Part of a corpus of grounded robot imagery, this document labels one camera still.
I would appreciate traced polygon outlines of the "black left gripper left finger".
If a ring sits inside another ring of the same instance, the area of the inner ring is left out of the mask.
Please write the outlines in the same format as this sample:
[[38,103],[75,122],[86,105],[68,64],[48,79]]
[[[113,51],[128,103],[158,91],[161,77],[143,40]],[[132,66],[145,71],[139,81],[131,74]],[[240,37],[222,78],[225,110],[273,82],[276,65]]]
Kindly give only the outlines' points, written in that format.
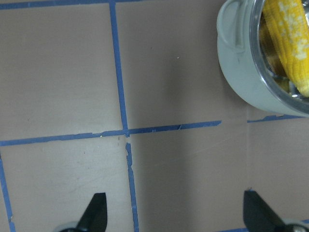
[[95,193],[78,222],[60,225],[55,232],[105,232],[108,225],[106,193]]

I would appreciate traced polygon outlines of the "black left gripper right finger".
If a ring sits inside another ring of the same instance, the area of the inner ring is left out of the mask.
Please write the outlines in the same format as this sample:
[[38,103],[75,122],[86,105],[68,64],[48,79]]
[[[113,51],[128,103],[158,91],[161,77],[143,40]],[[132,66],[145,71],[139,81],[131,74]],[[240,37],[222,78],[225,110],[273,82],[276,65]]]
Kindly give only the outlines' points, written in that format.
[[293,219],[282,219],[254,190],[243,194],[243,222],[249,232],[307,232],[309,227]]

